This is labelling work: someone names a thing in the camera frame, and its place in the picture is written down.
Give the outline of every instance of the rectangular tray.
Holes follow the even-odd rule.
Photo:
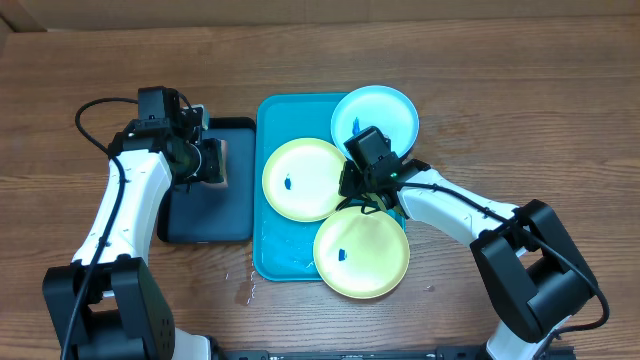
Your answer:
[[[258,109],[253,262],[258,273],[268,280],[322,280],[313,262],[313,241],[322,221],[301,223],[280,216],[264,196],[262,171],[269,156],[291,140],[310,137],[333,144],[331,116],[346,94],[275,95]],[[405,228],[402,216],[393,211],[390,215]]]

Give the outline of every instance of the pale yellow plate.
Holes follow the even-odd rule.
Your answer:
[[[364,215],[359,206],[350,207],[320,226],[313,260],[333,290],[370,299],[400,283],[409,266],[409,243],[400,225],[385,212]]]
[[[287,219],[327,218],[344,199],[338,194],[346,158],[330,143],[312,138],[289,141],[271,154],[262,173],[269,205]]]

